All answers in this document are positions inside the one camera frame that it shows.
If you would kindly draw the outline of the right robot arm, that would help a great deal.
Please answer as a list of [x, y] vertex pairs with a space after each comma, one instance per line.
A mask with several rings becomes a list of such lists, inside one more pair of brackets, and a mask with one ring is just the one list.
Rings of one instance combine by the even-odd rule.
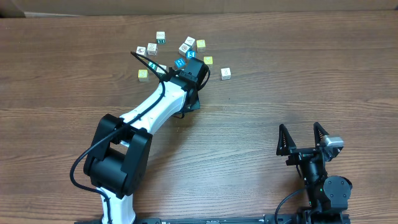
[[315, 146], [298, 148], [284, 124], [279, 126], [276, 154], [286, 156], [287, 166], [294, 166], [304, 182], [304, 188], [284, 198], [274, 212], [274, 222], [280, 223], [279, 210], [288, 199], [306, 192], [309, 206], [300, 207], [295, 215], [287, 215], [286, 223], [349, 223], [348, 200], [353, 185], [346, 177], [329, 176], [326, 163], [336, 158], [344, 147], [339, 136], [331, 136], [320, 123], [313, 124]]

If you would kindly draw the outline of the yellow top wooden block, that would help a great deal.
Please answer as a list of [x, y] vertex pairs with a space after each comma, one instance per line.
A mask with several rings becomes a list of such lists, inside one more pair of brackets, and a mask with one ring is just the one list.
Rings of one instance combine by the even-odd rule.
[[149, 81], [149, 72], [148, 70], [138, 70], [137, 77], [140, 82], [148, 82]]

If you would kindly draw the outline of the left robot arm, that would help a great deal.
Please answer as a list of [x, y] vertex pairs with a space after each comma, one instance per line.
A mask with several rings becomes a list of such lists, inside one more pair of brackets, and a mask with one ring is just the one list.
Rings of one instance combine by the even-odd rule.
[[100, 119], [83, 166], [102, 199], [97, 223], [134, 223], [133, 194], [146, 172], [153, 135], [171, 116], [200, 108], [198, 92], [209, 77], [209, 67], [193, 58], [183, 70], [161, 73], [156, 91], [134, 110]]

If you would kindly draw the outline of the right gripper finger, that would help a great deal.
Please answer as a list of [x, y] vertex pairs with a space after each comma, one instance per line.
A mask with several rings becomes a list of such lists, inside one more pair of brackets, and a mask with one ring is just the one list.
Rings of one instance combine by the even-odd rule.
[[277, 156], [288, 156], [294, 150], [296, 150], [296, 148], [297, 147], [294, 143], [294, 140], [290, 136], [287, 128], [285, 127], [284, 124], [280, 124], [279, 125], [279, 140], [277, 143], [276, 155]]
[[325, 140], [329, 136], [328, 132], [326, 132], [325, 129], [318, 122], [315, 122], [313, 124], [313, 131], [314, 131], [315, 145], [325, 146], [326, 145]]

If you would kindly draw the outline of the teal number four block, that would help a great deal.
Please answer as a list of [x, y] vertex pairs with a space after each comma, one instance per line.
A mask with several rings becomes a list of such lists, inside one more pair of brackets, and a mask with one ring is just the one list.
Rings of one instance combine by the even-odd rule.
[[156, 69], [157, 69], [157, 66], [156, 66], [154, 63], [152, 63], [152, 62], [149, 62], [149, 66], [150, 66], [153, 70], [156, 70]]

